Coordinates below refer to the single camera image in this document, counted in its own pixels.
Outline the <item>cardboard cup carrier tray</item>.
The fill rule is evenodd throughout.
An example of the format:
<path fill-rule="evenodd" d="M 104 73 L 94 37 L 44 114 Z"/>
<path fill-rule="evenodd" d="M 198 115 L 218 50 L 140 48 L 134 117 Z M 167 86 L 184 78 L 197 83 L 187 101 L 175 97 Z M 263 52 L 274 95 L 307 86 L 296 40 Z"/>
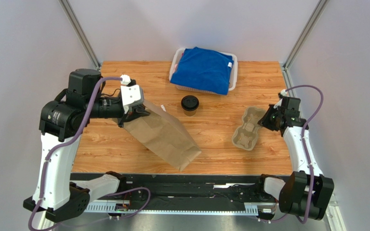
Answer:
<path fill-rule="evenodd" d="M 259 120 L 263 118 L 266 110 L 257 107 L 248 107 L 242 116 L 242 125 L 239 126 L 232 138 L 231 142 L 237 148 L 252 151 L 258 141 L 258 131 L 261 126 Z"/>

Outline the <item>brown paper bag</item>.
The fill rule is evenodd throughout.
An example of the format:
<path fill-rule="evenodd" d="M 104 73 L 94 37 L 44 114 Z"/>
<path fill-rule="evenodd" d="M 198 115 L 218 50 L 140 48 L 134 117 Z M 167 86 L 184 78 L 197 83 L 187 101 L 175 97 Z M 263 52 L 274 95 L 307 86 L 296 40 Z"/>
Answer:
<path fill-rule="evenodd" d="M 144 101 L 150 115 L 124 122 L 123 128 L 147 149 L 179 171 L 183 171 L 202 150 L 184 125 L 161 106 Z"/>

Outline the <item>brown paper coffee cup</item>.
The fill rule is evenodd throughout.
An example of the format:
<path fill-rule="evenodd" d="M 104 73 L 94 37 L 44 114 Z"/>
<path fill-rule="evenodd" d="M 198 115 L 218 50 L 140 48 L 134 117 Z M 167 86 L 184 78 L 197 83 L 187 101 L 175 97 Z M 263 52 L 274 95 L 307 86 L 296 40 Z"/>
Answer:
<path fill-rule="evenodd" d="M 183 112 L 186 116 L 188 117 L 193 117 L 196 112 L 197 112 L 197 108 L 196 109 L 193 109 L 193 110 L 187 110 L 187 109 L 183 109 Z"/>

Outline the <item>black plastic cup lid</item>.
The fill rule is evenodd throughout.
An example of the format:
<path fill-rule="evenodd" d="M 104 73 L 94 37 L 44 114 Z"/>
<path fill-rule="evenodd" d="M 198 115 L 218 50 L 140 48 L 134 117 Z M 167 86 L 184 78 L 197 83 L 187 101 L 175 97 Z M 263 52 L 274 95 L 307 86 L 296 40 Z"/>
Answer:
<path fill-rule="evenodd" d="M 185 111 L 195 111 L 199 107 L 199 99 L 194 95 L 187 95 L 181 99 L 181 107 Z"/>

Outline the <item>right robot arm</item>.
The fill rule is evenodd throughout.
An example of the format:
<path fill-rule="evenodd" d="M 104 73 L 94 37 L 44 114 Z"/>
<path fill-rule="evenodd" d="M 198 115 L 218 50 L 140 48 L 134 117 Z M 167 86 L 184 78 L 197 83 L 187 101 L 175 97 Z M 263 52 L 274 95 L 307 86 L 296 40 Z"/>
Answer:
<path fill-rule="evenodd" d="M 318 167 L 309 141 L 309 127 L 300 118 L 301 100 L 279 96 L 271 104 L 259 125 L 272 131 L 280 131 L 285 141 L 293 172 L 287 181 L 262 174 L 261 192 L 274 197 L 279 209 L 285 214 L 321 220 L 334 190 L 333 179 L 324 176 Z"/>

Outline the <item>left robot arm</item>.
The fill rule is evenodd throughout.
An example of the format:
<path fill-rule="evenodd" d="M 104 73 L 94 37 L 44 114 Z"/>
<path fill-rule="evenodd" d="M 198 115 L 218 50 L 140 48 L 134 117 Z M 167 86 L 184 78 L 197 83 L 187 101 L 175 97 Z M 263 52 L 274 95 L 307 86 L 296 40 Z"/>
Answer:
<path fill-rule="evenodd" d="M 41 164 L 34 194 L 23 206 L 33 214 L 45 212 L 55 224 L 81 215 L 90 202 L 126 193 L 126 178 L 109 171 L 84 183 L 70 179 L 84 128 L 93 118 L 115 119 L 119 127 L 148 116 L 142 88 L 128 75 L 117 77 L 117 95 L 105 94 L 108 78 L 98 70 L 77 69 L 68 87 L 41 110 Z"/>

